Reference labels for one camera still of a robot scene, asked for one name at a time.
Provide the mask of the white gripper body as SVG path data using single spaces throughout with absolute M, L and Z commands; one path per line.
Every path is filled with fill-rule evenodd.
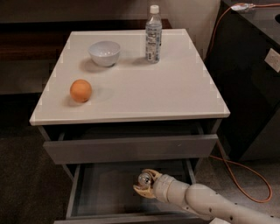
M 164 203 L 175 203 L 179 201 L 180 183 L 167 174 L 162 175 L 153 185 L 153 193 L 157 200 Z

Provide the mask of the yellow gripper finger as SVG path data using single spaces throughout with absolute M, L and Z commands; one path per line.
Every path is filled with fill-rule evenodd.
M 147 199 L 155 199 L 156 198 L 152 189 L 149 186 L 133 185 L 133 189 L 140 196 L 145 197 Z
M 152 170 L 152 169 L 144 169 L 142 172 L 148 172 L 151 175 L 152 181 L 156 181 L 158 178 L 162 176 L 162 174 L 158 171 Z

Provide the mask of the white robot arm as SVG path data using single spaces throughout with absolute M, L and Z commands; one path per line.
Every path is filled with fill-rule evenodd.
M 189 185 L 151 169 L 137 181 L 133 188 L 142 197 L 175 205 L 210 224 L 280 224 L 279 218 L 231 202 L 202 184 Z

